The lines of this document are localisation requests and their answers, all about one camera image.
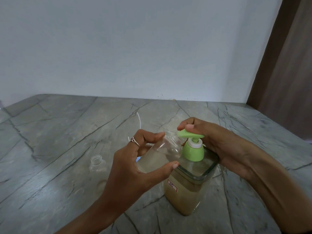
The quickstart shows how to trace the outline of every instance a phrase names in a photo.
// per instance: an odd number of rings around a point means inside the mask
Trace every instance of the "label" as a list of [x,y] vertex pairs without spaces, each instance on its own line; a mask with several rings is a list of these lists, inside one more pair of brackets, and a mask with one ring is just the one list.
[[168,184],[177,192],[177,187],[173,185],[172,182],[169,181],[169,179],[168,179]]

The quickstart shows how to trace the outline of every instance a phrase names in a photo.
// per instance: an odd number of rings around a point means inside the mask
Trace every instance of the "green pump head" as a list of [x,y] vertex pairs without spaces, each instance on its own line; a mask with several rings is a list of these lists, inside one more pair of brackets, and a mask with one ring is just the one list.
[[182,155],[193,162],[199,162],[204,158],[204,147],[199,138],[205,137],[204,135],[194,134],[184,130],[178,131],[177,136],[180,138],[189,138],[182,148]]

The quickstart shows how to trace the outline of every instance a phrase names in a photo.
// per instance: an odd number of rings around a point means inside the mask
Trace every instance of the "fingernail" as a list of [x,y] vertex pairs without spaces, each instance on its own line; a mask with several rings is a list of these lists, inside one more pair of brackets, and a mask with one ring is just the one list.
[[185,129],[193,129],[193,128],[194,128],[194,125],[190,125],[190,124],[185,125]]
[[175,163],[175,164],[172,166],[172,168],[173,168],[173,169],[176,169],[176,168],[178,167],[178,165],[179,165],[178,163]]

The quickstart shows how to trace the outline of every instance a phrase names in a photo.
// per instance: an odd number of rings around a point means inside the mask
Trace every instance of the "countertop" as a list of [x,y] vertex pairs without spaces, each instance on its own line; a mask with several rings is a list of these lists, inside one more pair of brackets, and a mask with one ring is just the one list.
[[[174,130],[189,116],[217,123],[278,160],[312,198],[312,146],[245,104],[41,94],[0,110],[0,233],[53,233],[94,201],[89,165],[139,128]],[[218,167],[190,216],[146,192],[103,233],[280,233],[249,184]]]

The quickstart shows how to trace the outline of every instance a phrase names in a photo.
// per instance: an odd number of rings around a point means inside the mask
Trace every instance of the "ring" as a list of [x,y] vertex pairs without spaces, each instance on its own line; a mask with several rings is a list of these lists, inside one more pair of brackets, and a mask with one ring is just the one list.
[[135,141],[135,138],[134,138],[134,137],[132,137],[132,138],[130,139],[130,141],[136,143],[136,144],[140,147],[140,145],[138,144],[138,142]]

